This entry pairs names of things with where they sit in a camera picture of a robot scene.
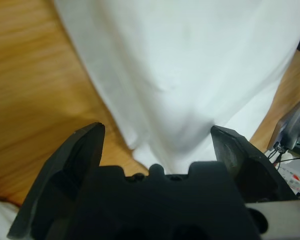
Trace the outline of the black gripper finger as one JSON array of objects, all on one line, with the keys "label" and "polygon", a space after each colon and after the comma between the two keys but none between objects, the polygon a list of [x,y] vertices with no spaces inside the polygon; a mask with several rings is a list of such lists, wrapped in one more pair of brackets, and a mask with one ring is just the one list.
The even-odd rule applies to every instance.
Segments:
[{"label": "black gripper finger", "polygon": [[99,165],[105,126],[95,122],[76,130],[44,163],[7,237],[64,239],[83,181]]},{"label": "black gripper finger", "polygon": [[216,160],[224,163],[247,203],[296,200],[297,196],[264,153],[235,130],[210,129]]}]

